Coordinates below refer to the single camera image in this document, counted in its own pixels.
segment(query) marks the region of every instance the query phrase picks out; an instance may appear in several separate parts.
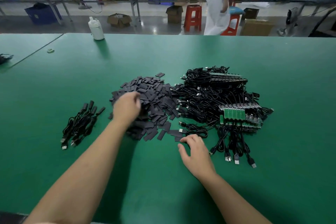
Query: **person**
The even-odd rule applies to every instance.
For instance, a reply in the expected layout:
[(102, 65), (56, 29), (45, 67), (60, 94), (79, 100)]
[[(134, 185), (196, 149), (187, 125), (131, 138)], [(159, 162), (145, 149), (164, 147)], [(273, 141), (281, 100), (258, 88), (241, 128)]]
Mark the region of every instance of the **person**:
[(204, 35), (220, 35), (230, 23), (229, 0), (206, 0), (208, 4)]
[[(114, 105), (113, 120), (46, 192), (24, 224), (90, 223), (105, 191), (122, 137), (140, 109), (139, 93), (121, 96)], [(184, 165), (207, 189), (227, 224), (270, 223), (216, 174), (200, 137), (190, 135), (182, 138), (181, 143), (187, 143), (191, 149), (188, 156), (184, 146), (178, 144)]]

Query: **green tabletop surface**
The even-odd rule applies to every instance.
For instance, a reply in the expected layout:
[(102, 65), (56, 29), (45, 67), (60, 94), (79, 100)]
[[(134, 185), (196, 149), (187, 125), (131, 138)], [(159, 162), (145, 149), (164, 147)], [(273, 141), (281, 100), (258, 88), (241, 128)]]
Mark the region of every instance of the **green tabletop surface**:
[(0, 65), (0, 73), (7, 71), (61, 35), (62, 34), (0, 34), (0, 53), (14, 55), (11, 60)]
[[(14, 42), (17, 35), (6, 37)], [(31, 35), (20, 37), (31, 49), (46, 39), (35, 35), (33, 47)], [(335, 223), (335, 50), (333, 38), (62, 35), (0, 74), (0, 210), (30, 213), (108, 124), (111, 92), (124, 82), (162, 72), (175, 84), (187, 69), (224, 65), (275, 111), (245, 139), (257, 167), (217, 152), (218, 174), (273, 223)], [(90, 100), (105, 112), (78, 147), (61, 150), (68, 118)], [(217, 140), (213, 129), (204, 142), (210, 149)], [(94, 221), (223, 223), (168, 134), (162, 141), (123, 139)]]

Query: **cardboard box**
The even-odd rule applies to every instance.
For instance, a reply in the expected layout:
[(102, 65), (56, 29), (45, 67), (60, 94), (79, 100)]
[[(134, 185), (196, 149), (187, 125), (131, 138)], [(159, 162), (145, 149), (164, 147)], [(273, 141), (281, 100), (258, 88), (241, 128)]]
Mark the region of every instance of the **cardboard box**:
[(172, 5), (167, 8), (168, 23), (181, 24), (183, 8), (179, 5)]
[(268, 36), (273, 26), (269, 21), (246, 19), (240, 35)]
[(131, 17), (126, 14), (112, 14), (107, 18), (107, 23), (110, 23), (112, 27), (116, 28), (129, 27), (131, 21)]
[(174, 0), (174, 5), (184, 6), (188, 3), (188, 0)]
[(259, 13), (259, 9), (254, 8), (245, 8), (244, 9), (245, 14), (241, 16), (241, 19), (256, 19)]

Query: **red plastic stool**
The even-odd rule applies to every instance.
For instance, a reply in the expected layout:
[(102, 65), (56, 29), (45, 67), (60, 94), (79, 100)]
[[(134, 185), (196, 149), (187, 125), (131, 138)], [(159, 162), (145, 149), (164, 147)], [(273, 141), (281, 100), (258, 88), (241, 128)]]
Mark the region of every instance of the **red plastic stool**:
[[(195, 17), (191, 17), (193, 11), (195, 11)], [(190, 26), (195, 26), (195, 29), (201, 31), (202, 25), (202, 7), (200, 5), (188, 5), (185, 12), (184, 25), (187, 32), (190, 31)]]
[[(230, 11), (230, 23), (227, 29), (223, 33), (221, 33), (221, 35), (237, 35), (240, 15), (245, 13), (242, 9), (236, 6), (230, 6), (229, 11)], [(237, 19), (236, 27), (230, 28), (231, 21), (234, 19)]]

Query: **factory floor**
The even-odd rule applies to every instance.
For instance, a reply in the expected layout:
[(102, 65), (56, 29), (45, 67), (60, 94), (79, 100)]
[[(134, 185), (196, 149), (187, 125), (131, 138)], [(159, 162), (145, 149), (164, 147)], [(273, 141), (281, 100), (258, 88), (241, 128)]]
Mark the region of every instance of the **factory floor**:
[[(119, 33), (119, 34), (203, 34), (207, 5), (202, 5), (202, 31), (195, 31), (193, 27), (189, 32), (185, 32), (183, 29), (183, 22), (185, 17), (185, 11), (187, 6), (183, 7), (182, 25), (168, 24), (166, 9), (167, 5), (150, 5), (148, 3), (140, 3), (140, 15), (141, 22), (136, 22), (136, 27), (130, 26), (123, 29), (111, 27), (107, 23), (107, 16), (114, 13), (122, 13), (132, 16), (131, 5), (129, 3), (106, 3), (105, 5), (98, 5), (96, 3), (90, 3), (92, 5), (91, 10), (79, 10), (77, 4), (68, 3), (66, 6), (73, 19), (70, 22), (64, 7), (61, 4), (57, 5), (57, 8), (63, 18), (63, 25), (53, 23), (50, 25), (36, 26), (24, 11), (24, 8), (32, 6), (30, 3), (5, 3), (1, 4), (2, 10), (6, 16), (0, 16), (0, 33), (89, 33), (90, 29), (87, 22), (89, 16), (97, 18), (102, 27), (104, 33)], [(238, 4), (238, 7), (245, 9), (257, 8), (260, 9), (257, 19), (269, 20), (274, 23), (274, 27), (270, 33), (270, 36), (277, 36), (277, 29), (285, 27), (285, 21), (287, 12), (293, 7), (300, 7), (299, 3), (244, 3)], [(318, 10), (319, 12), (315, 16), (310, 16), (315, 6), (306, 5), (302, 11), (302, 17), (298, 21), (298, 26), (295, 27), (295, 36), (308, 36), (316, 23), (327, 12), (328, 6), (322, 6)], [(336, 13), (330, 14), (329, 17), (319, 27), (320, 31), (329, 30), (336, 20)], [(240, 23), (238, 33), (244, 22)]]

